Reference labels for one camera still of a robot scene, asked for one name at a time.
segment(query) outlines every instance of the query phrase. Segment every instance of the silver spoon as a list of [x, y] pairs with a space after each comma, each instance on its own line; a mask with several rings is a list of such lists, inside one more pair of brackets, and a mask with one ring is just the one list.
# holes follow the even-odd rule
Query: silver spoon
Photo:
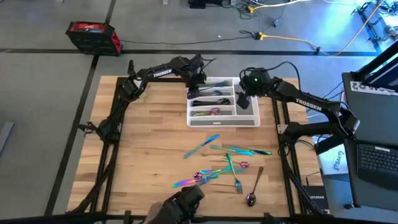
[[248, 196], [246, 197], [246, 203], [249, 207], [253, 206], [256, 204], [256, 196], [254, 195], [254, 191], [256, 190], [257, 187], [257, 183], [259, 182], [259, 179], [261, 177], [262, 171], [264, 170], [263, 167], [259, 168], [259, 173], [257, 174], [257, 180], [256, 180], [256, 184], [254, 184], [254, 189], [253, 192], [251, 192], [250, 194], [248, 194]]

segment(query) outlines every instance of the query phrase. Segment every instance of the sticker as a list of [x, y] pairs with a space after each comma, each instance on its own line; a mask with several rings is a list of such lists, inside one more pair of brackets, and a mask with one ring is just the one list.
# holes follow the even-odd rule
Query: sticker
[[172, 69], [164, 70], [163, 72], [155, 73], [154, 78], [172, 73]]
[[358, 91], [361, 93], [373, 93], [373, 94], [387, 95], [387, 96], [391, 96], [391, 95], [398, 96], [398, 93], [396, 93], [394, 90], [387, 90], [385, 88], [374, 88], [374, 87], [363, 85], [361, 82], [350, 81], [350, 83], [351, 83], [352, 91]]

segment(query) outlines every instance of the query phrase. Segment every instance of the yellow cable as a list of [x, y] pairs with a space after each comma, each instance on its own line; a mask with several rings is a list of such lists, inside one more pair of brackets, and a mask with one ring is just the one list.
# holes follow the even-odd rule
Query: yellow cable
[[[339, 52], [337, 52], [337, 53], [335, 53], [335, 54], [328, 54], [328, 53], [324, 52], [322, 49], [320, 49], [320, 52], [324, 53], [324, 54], [327, 55], [327, 56], [336, 56], [336, 55], [341, 54], [341, 53], [354, 41], [354, 39], [358, 36], [358, 34], [363, 30], [363, 28], [364, 28], [364, 27], [366, 26], [366, 24], [369, 22], [369, 20], [370, 20], [371, 17], [373, 16], [373, 14], [377, 11], [377, 9], [380, 7], [380, 5], [381, 5], [384, 1], [385, 1], [385, 0], [382, 0], [382, 1], [379, 3], [379, 5], [377, 5], [377, 6], [374, 8], [373, 12], [369, 15], [368, 19], [363, 23], [363, 25], [362, 25], [362, 27], [360, 28], [360, 30], [355, 34], [355, 36], [348, 42], [348, 44], [347, 44], [342, 50], [340, 50]], [[298, 39], [298, 38], [292, 38], [292, 37], [282, 37], [282, 36], [276, 36], [276, 35], [266, 35], [266, 34], [263, 34], [263, 33], [261, 33], [261, 32], [260, 32], [259, 34], [260, 34], [260, 36], [261, 36], [261, 37], [260, 37], [260, 40], [263, 40], [265, 37], [278, 38], [278, 39], [284, 39], [284, 40], [295, 40], [295, 41], [305, 42], [305, 43], [311, 45], [314, 49], [317, 49], [317, 48], [318, 48], [315, 44], [311, 43], [311, 42], [308, 41], [308, 40], [303, 40], [303, 39]]]

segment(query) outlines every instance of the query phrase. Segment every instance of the white paper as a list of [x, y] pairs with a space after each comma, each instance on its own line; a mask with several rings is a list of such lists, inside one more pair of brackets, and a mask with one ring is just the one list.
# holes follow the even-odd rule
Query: white paper
[[320, 154], [318, 160], [324, 175], [348, 174], [346, 151], [343, 144]]
[[350, 81], [350, 85], [352, 91], [358, 91], [361, 93], [373, 93], [373, 94], [387, 95], [387, 96], [391, 95], [398, 96], [398, 93], [396, 93], [394, 90], [387, 90], [385, 88], [373, 88], [370, 86], [363, 85], [361, 82]]

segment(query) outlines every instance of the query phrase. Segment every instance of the laptop keyboard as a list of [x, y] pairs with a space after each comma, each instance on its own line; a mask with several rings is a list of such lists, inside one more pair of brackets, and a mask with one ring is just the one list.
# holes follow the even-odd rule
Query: laptop keyboard
[[358, 145], [358, 168], [398, 176], [398, 154], [391, 149]]

